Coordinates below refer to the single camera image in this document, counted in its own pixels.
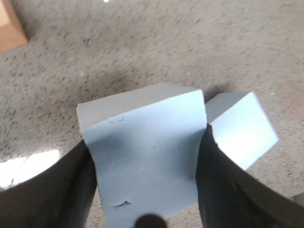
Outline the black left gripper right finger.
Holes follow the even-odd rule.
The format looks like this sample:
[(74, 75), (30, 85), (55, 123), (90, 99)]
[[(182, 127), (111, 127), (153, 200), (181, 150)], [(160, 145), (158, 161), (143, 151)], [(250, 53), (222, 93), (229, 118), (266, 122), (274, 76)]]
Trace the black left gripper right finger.
[(237, 166), (218, 147), (208, 125), (196, 170), (198, 206), (205, 228), (302, 228), (304, 208)]

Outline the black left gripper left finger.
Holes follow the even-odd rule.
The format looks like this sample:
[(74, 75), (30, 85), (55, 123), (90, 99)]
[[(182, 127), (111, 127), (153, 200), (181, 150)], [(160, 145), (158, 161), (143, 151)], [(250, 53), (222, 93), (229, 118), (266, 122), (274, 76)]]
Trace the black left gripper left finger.
[(2, 228), (83, 228), (96, 189), (84, 141), (39, 175), (0, 193)]

